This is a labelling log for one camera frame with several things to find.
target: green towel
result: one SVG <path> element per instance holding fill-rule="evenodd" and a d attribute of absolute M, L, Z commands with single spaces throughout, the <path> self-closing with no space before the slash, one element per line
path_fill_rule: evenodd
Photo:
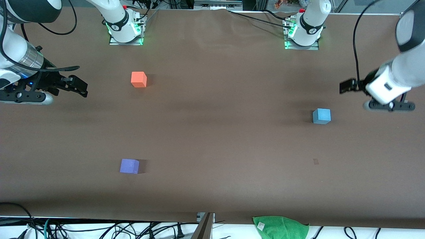
<path fill-rule="evenodd" d="M 262 239 L 306 239 L 309 226 L 282 216 L 253 217 Z"/>

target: brown table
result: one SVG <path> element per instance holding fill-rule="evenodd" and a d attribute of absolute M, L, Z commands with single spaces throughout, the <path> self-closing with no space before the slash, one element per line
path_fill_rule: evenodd
<path fill-rule="evenodd" d="M 355 76 L 356 15 L 330 15 L 320 50 L 296 51 L 281 28 L 225 10 L 159 11 L 143 46 L 109 46 L 99 12 L 77 14 L 68 36 L 35 24 L 27 33 L 57 66 L 81 66 L 72 74 L 88 98 L 0 105 L 0 200 L 35 216 L 194 221 L 214 211 L 228 223 L 282 215 L 425 228 L 425 88 L 409 93 L 408 114 L 368 112 L 364 94 L 338 94 Z M 397 19 L 360 23 L 361 76 L 398 54 Z M 48 26 L 72 25 L 64 9 Z M 147 73 L 147 88 L 130 84 L 132 71 Z M 316 108 L 332 121 L 312 124 Z M 119 173 L 123 158 L 147 160 L 147 173 Z"/>

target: cube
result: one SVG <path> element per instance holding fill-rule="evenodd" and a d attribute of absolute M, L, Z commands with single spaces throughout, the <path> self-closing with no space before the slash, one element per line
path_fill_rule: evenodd
<path fill-rule="evenodd" d="M 122 159 L 119 172 L 125 174 L 138 174 L 139 161 L 136 159 Z"/>
<path fill-rule="evenodd" d="M 330 109 L 317 109 L 313 112 L 313 123 L 325 125 L 331 121 Z"/>
<path fill-rule="evenodd" d="M 146 87 L 147 76 L 143 71 L 133 71 L 131 73 L 131 84 L 135 88 Z"/>

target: purple cube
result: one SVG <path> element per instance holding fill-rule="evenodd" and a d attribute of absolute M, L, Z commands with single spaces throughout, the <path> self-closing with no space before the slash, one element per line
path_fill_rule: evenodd
<path fill-rule="evenodd" d="M 139 161 L 136 159 L 122 159 L 120 173 L 137 174 L 139 172 Z"/>

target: orange cube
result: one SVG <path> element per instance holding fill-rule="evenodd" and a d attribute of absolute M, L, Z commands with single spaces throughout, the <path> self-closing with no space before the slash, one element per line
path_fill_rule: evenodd
<path fill-rule="evenodd" d="M 131 73 L 131 84 L 135 88 L 146 87 L 147 76 L 143 71 L 133 71 Z"/>

